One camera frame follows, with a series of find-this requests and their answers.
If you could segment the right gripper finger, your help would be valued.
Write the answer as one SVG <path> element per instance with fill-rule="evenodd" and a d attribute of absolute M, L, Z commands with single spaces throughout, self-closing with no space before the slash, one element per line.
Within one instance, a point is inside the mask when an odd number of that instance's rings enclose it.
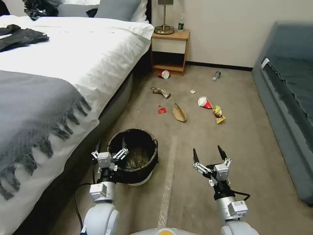
<path fill-rule="evenodd" d="M 222 158 L 222 160 L 224 161 L 224 164 L 229 168 L 230 164 L 232 162 L 232 159 L 228 158 L 225 151 L 218 145 L 218 151 L 220 153 L 220 156 Z"/>
<path fill-rule="evenodd" d="M 195 148 L 193 149 L 193 167 L 195 170 L 197 170 L 200 174 L 208 174 L 209 173 L 209 169 L 207 167 L 205 167 L 204 165 L 200 164 L 198 155 L 196 153 Z"/>

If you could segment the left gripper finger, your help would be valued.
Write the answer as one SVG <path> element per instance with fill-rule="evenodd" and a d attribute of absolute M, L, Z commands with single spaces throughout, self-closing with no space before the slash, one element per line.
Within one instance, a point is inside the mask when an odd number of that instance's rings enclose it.
<path fill-rule="evenodd" d="M 94 159 L 97 159 L 100 150 L 101 150 L 101 139 L 98 141 L 95 150 L 91 153 Z"/>
<path fill-rule="evenodd" d="M 126 143 L 125 143 L 125 138 L 122 138 L 122 149 L 113 155 L 113 160 L 114 161 L 119 161 L 119 160 L 123 160 L 129 153 L 129 150 L 126 148 Z"/>

